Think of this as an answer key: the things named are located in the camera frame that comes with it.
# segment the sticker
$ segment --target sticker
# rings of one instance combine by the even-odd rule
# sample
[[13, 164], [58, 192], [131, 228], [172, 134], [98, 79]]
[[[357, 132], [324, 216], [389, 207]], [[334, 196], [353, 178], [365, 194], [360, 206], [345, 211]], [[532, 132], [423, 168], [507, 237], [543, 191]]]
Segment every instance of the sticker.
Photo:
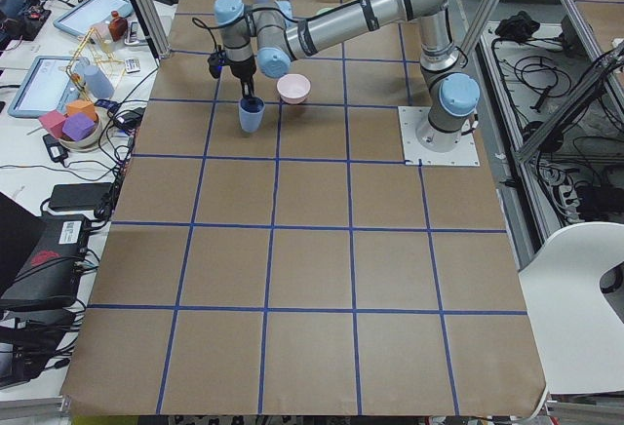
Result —
[[73, 243], [78, 242], [78, 237], [80, 236], [80, 220], [72, 220], [69, 222], [65, 222], [62, 225], [62, 230], [60, 231], [60, 238], [58, 239], [59, 245], [71, 245]]

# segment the pink bowl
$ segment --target pink bowl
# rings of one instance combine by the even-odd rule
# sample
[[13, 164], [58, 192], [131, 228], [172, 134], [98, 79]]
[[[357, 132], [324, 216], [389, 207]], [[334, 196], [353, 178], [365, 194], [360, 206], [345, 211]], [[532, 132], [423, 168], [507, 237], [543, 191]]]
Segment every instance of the pink bowl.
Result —
[[310, 81], [301, 74], [287, 74], [277, 81], [277, 92], [285, 103], [302, 103], [310, 94]]

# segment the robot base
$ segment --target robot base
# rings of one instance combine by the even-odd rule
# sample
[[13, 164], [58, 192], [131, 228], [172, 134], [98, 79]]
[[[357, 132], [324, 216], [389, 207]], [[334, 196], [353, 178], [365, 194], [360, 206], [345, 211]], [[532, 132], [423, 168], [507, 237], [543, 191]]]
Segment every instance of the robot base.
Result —
[[[429, 110], [429, 107], [399, 107], [403, 157], [406, 165], [478, 167], [480, 165], [479, 156], [472, 135], [461, 135], [459, 142], [449, 152], [436, 152], [420, 143], [416, 137], [416, 129], [423, 121], [427, 121]], [[469, 129], [470, 124], [466, 121], [462, 131]]]

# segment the bowl of blocks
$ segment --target bowl of blocks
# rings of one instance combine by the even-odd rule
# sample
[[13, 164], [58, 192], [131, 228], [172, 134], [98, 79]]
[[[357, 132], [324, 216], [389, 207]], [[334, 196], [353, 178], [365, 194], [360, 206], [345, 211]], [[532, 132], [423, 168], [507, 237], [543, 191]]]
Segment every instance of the bowl of blocks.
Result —
[[78, 99], [65, 108], [65, 114], [53, 110], [41, 116], [41, 126], [67, 149], [79, 152], [96, 149], [103, 124], [93, 103]]

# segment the chair backrest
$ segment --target chair backrest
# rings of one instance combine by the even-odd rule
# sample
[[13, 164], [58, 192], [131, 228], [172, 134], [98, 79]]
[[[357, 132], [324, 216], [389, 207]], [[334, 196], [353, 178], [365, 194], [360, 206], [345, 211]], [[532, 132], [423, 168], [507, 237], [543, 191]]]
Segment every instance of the chair backrest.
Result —
[[624, 323], [600, 290], [624, 261], [624, 225], [587, 222], [555, 232], [520, 273], [553, 394], [624, 390]]

